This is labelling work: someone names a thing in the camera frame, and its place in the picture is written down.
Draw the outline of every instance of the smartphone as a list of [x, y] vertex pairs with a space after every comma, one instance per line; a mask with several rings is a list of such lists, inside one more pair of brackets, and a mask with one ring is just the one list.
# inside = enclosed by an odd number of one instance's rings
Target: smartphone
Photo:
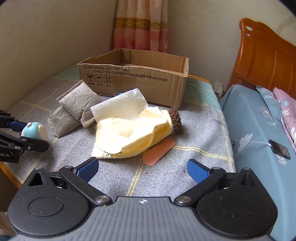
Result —
[[269, 142], [269, 144], [271, 144], [271, 149], [275, 154], [278, 154], [278, 155], [280, 155], [284, 158], [287, 158], [287, 159], [291, 159], [291, 156], [288, 152], [287, 147], [285, 147], [275, 141], [272, 141], [272, 140], [269, 140], [268, 142]]

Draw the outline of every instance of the pillow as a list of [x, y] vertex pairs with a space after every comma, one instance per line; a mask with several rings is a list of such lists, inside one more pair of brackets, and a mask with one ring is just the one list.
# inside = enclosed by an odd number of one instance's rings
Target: pillow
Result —
[[81, 80], [57, 98], [57, 101], [87, 128], [95, 122], [90, 108], [100, 103], [101, 98]]
[[60, 106], [50, 114], [48, 123], [57, 138], [61, 138], [81, 125], [80, 121], [75, 119], [63, 106]]
[[296, 145], [296, 100], [291, 98], [286, 92], [274, 88], [274, 95], [281, 109], [281, 115], [288, 132]]
[[256, 86], [257, 91], [260, 93], [262, 99], [264, 100], [264, 102], [266, 103], [270, 114], [272, 116], [271, 122], [269, 122], [270, 124], [275, 124], [275, 125], [281, 125], [281, 110], [278, 107], [278, 104], [276, 102], [276, 98], [274, 97], [274, 94], [266, 89], [263, 88], [261, 86]]

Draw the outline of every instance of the metal screw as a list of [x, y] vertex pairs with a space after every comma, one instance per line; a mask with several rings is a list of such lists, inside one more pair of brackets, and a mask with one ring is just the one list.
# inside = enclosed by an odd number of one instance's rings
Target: metal screw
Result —
[[110, 198], [106, 195], [100, 195], [95, 198], [95, 201], [98, 203], [106, 203], [110, 200]]
[[191, 201], [191, 198], [188, 196], [179, 196], [177, 197], [176, 201], [178, 203], [189, 203]]

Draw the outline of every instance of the wooden bed frame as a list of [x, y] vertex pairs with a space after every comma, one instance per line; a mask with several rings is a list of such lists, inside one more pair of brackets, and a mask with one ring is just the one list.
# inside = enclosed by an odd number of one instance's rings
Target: wooden bed frame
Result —
[[5, 166], [3, 162], [0, 161], [0, 169], [3, 173], [10, 179], [10, 181], [19, 189], [21, 187], [21, 183], [17, 180], [17, 178], [12, 174], [12, 172]]
[[249, 18], [239, 28], [241, 44], [226, 91], [233, 84], [260, 85], [271, 91], [277, 87], [296, 99], [296, 46]]

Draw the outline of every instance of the gray gripper base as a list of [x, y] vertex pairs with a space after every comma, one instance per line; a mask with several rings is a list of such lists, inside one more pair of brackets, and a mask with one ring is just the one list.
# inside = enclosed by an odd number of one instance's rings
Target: gray gripper base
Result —
[[[11, 241], [38, 240], [18, 235]], [[193, 210], [178, 207], [168, 197], [118, 197], [106, 207], [96, 207], [87, 221], [72, 232], [43, 241], [225, 241], [205, 228]], [[252, 239], [271, 241], [268, 236]]]

